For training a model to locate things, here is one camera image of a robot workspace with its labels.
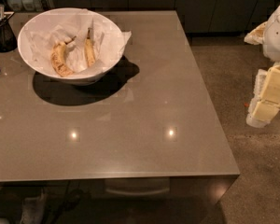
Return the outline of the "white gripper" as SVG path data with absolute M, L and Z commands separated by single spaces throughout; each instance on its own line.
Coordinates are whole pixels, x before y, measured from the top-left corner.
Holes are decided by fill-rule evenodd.
M 244 42 L 262 45 L 265 57 L 280 62 L 280 5 L 267 21 L 245 36 Z M 268 71 L 258 71 L 254 94 L 258 100 L 280 105 L 280 63 L 275 63 Z

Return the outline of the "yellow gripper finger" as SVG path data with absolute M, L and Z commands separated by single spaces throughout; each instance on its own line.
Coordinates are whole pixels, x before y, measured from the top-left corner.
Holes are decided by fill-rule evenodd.
M 279 111 L 278 106 L 253 98 L 248 108 L 246 123 L 254 128 L 264 128 L 271 123 Z

